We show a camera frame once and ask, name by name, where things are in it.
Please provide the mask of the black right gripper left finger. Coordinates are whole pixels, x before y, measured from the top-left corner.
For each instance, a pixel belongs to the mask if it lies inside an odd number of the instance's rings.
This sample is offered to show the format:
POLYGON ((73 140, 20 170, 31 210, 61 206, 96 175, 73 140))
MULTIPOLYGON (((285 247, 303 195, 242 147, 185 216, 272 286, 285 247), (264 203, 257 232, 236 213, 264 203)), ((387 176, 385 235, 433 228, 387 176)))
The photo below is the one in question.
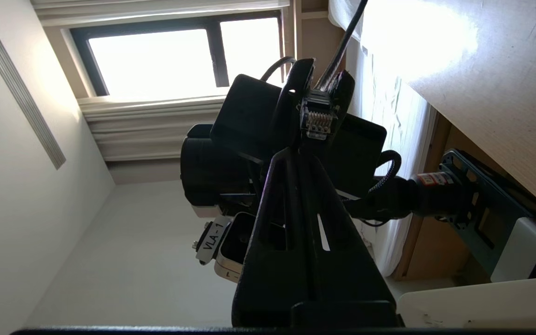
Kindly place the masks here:
POLYGON ((290 148, 270 162, 232 303, 234 326, 315 327, 317 214, 302 190, 302 170, 290 148))

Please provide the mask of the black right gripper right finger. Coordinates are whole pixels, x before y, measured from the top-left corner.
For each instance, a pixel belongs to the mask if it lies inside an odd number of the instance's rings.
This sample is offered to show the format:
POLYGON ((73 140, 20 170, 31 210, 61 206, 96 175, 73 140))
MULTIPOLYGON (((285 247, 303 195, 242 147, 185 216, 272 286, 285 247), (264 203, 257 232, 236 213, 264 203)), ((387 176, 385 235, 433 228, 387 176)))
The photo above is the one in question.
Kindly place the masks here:
POLYGON ((314 154, 299 152, 298 177, 310 280, 298 326, 399 327, 393 296, 314 154))

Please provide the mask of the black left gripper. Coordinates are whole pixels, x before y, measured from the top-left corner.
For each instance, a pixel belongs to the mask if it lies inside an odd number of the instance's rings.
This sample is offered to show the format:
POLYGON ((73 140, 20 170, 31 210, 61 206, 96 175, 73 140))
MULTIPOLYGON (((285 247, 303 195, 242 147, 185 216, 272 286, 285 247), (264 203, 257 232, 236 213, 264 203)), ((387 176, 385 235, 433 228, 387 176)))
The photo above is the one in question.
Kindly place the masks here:
POLYGON ((306 146, 320 157, 336 190, 361 198, 377 185, 384 127, 349 114, 355 79, 340 71, 326 91, 309 89, 315 59, 292 64, 283 87, 240 74, 210 131, 211 140, 242 158, 268 163, 306 146))

